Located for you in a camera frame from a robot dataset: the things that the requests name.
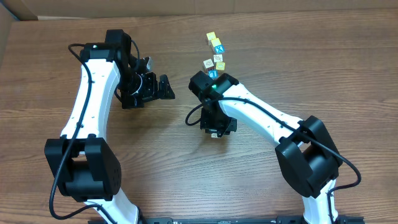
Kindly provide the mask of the yellow O wooden block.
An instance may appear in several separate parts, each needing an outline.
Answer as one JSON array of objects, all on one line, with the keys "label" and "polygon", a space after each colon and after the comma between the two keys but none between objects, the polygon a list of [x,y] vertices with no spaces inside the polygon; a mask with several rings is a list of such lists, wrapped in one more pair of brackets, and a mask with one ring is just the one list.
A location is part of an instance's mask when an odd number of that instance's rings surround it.
[{"label": "yellow O wooden block", "polygon": [[215,68],[220,71],[224,71],[226,64],[224,62],[216,62]]}]

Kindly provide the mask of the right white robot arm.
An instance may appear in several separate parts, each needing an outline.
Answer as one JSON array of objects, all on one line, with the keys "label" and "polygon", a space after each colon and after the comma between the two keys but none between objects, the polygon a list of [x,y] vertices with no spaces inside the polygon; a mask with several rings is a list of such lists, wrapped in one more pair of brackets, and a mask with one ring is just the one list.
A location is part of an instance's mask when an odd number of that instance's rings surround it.
[{"label": "right white robot arm", "polygon": [[275,148],[285,181],[302,196],[307,223],[336,223],[332,188],[342,160],[327,128],[310,116],[302,120],[260,100],[228,74],[212,79],[199,71],[189,90],[202,103],[199,124],[206,133],[222,137],[243,122]]}]

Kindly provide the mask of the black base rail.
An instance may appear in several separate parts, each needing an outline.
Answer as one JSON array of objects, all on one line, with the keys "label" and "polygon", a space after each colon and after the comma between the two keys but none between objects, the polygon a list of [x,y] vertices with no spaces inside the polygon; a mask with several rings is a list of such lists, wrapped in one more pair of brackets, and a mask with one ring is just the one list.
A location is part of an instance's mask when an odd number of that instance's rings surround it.
[{"label": "black base rail", "polygon": [[[89,220],[90,224],[106,223],[103,220]],[[307,223],[303,216],[280,216],[276,218],[240,218],[240,219],[172,219],[172,218],[146,218],[148,224],[304,224]],[[340,216],[337,224],[365,224],[363,217]]]}]

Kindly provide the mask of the blue T wooden block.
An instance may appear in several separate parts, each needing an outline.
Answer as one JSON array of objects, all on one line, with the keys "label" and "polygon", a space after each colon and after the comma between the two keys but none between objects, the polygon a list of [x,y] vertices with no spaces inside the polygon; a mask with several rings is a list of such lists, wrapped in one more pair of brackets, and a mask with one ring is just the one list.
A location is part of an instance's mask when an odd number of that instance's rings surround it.
[{"label": "blue T wooden block", "polygon": [[218,71],[217,70],[209,70],[208,76],[212,79],[218,78]]}]

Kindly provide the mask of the yellow top wooden block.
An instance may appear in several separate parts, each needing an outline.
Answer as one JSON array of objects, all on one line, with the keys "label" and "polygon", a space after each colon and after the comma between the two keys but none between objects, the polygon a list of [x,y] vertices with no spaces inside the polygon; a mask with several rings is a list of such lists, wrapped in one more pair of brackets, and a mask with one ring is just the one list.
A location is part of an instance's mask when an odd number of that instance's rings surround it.
[{"label": "yellow top wooden block", "polygon": [[206,34],[206,38],[209,42],[211,42],[212,40],[216,39],[216,34],[215,32],[209,32]]}]

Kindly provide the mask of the blue X wooden block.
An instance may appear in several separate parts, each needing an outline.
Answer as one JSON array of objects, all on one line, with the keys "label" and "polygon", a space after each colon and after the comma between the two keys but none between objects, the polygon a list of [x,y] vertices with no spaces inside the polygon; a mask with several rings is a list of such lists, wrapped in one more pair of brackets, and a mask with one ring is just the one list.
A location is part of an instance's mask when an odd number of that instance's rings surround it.
[{"label": "blue X wooden block", "polygon": [[223,54],[225,53],[225,48],[223,45],[217,45],[213,48],[215,54]]}]

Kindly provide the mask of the plain engraved wooden block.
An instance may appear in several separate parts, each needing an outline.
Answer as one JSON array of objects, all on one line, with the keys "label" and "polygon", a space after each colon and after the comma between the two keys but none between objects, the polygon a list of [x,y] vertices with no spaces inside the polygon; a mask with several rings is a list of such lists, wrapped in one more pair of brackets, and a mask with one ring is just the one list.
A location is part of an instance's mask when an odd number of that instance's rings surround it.
[{"label": "plain engraved wooden block", "polygon": [[223,62],[223,55],[222,54],[214,54],[213,61],[214,61],[214,63]]}]

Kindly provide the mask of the wooden block engraved picture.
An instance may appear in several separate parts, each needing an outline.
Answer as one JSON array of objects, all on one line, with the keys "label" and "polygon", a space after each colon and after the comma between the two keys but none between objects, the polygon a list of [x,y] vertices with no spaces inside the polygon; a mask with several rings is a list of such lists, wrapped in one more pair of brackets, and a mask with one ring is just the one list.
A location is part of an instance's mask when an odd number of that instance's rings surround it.
[{"label": "wooden block engraved picture", "polygon": [[204,60],[203,61],[203,68],[204,68],[204,71],[206,73],[209,72],[210,70],[214,70],[215,69],[215,65],[214,65],[212,59],[209,58],[207,60]]}]

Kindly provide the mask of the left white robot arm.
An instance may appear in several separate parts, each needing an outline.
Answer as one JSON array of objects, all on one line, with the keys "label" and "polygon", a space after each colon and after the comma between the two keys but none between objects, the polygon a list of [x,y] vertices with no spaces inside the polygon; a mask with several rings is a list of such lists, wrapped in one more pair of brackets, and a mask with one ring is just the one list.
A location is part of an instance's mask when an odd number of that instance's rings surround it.
[{"label": "left white robot arm", "polygon": [[132,54],[137,45],[121,29],[80,48],[81,82],[72,113],[60,137],[44,147],[54,177],[50,193],[95,209],[104,223],[145,223],[121,188],[121,165],[106,140],[111,102],[117,98],[124,109],[142,108],[175,94],[166,75],[152,72],[150,57]]}]

